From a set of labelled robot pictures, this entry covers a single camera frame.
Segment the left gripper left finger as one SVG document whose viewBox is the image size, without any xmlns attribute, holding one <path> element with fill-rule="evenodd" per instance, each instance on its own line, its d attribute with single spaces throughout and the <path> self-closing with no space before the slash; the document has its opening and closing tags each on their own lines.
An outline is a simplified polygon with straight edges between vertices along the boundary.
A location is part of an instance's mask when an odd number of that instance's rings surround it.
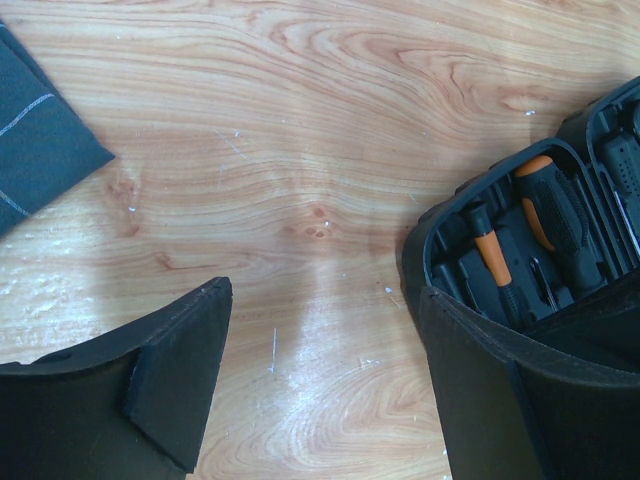
<svg viewBox="0 0 640 480">
<path fill-rule="evenodd" d="M 1 367 L 5 479 L 183 479 L 198 463 L 232 310 L 216 277 L 29 364 Z"/>
</svg>

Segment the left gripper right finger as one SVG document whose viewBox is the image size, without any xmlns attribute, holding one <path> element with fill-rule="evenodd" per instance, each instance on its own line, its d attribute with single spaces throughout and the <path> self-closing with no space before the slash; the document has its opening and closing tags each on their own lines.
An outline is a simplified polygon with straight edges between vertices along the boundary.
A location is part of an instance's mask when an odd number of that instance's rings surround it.
<svg viewBox="0 0 640 480">
<path fill-rule="evenodd" d="M 435 288 L 427 351 L 456 479 L 639 475 L 639 276 L 514 331 Z"/>
</svg>

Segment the black plastic tool case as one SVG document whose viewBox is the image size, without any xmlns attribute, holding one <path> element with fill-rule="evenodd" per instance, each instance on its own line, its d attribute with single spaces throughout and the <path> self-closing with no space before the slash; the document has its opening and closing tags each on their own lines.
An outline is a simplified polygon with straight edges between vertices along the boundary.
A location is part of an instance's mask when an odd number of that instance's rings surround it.
<svg viewBox="0 0 640 480">
<path fill-rule="evenodd" d="M 492 165 L 420 217 L 402 251 L 412 314 L 419 312 L 422 291 L 432 287 L 510 326 L 496 283 L 462 216 L 474 201 L 487 205 L 522 305 L 522 327 L 555 313 L 541 298 L 529 266 L 531 256 L 539 259 L 559 310 L 591 294 L 574 298 L 553 254 L 535 238 L 514 186 L 514 171 L 539 155 L 550 156 L 566 175 L 589 218 L 591 246 L 605 279 L 599 289 L 638 268 L 613 195 L 614 190 L 619 193 L 639 243 L 639 83 L 631 80 L 567 117 L 553 137 Z"/>
</svg>

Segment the silver metal file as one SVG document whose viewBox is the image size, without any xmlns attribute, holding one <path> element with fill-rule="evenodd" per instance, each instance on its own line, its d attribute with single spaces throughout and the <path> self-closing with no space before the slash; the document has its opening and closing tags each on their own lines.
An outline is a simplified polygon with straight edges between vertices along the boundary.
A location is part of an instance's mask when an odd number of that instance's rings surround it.
<svg viewBox="0 0 640 480">
<path fill-rule="evenodd" d="M 625 226 L 625 228 L 626 228 L 626 230 L 628 232 L 628 235 L 630 237 L 630 241 L 631 241 L 633 250 L 634 250 L 636 256 L 639 258 L 640 257 L 640 246 L 639 246 L 636 234 L 635 234 L 635 230 L 633 229 L 633 226 L 632 226 L 632 224 L 630 222 L 630 218 L 628 216 L 628 212 L 627 212 L 626 208 L 623 205 L 623 202 L 621 200 L 621 197 L 620 197 L 619 193 L 616 190 L 613 191 L 613 195 L 614 195 L 614 199 L 615 199 L 615 202 L 616 202 L 616 206 L 617 206 L 617 208 L 618 208 L 618 210 L 619 210 L 619 212 L 621 214 L 621 217 L 622 217 L 622 220 L 623 220 L 623 224 L 624 224 L 624 226 Z"/>
</svg>

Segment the black-handled screwdriver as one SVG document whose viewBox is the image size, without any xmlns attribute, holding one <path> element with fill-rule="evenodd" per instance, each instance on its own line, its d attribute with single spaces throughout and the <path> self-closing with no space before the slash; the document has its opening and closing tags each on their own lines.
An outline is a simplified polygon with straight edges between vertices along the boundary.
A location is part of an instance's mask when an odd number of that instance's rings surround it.
<svg viewBox="0 0 640 480">
<path fill-rule="evenodd" d="M 590 242 L 590 223 L 566 175 L 548 155 L 518 167 L 514 186 L 537 241 L 550 251 L 574 298 L 604 283 Z"/>
</svg>

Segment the orange-black precision screwdriver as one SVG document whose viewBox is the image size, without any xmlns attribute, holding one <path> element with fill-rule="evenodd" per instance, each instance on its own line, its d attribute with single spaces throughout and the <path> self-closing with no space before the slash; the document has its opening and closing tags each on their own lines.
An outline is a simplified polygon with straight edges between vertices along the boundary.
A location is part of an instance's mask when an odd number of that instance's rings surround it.
<svg viewBox="0 0 640 480">
<path fill-rule="evenodd" d="M 471 202 L 462 212 L 462 216 L 496 283 L 498 296 L 509 325 L 512 329 L 521 329 L 523 324 L 522 305 L 496 231 L 491 223 L 487 205 L 482 201 Z"/>
</svg>

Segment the orange-handled screwdriver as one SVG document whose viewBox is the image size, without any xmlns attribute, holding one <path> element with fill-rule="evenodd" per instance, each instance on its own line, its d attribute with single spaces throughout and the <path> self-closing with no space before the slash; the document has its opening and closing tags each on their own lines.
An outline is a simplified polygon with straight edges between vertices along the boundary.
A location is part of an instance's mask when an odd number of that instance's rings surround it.
<svg viewBox="0 0 640 480">
<path fill-rule="evenodd" d="M 531 256 L 529 258 L 529 266 L 540 290 L 542 300 L 551 308 L 553 312 L 558 311 L 559 307 L 557 300 L 543 272 L 539 259 L 535 256 Z"/>
</svg>

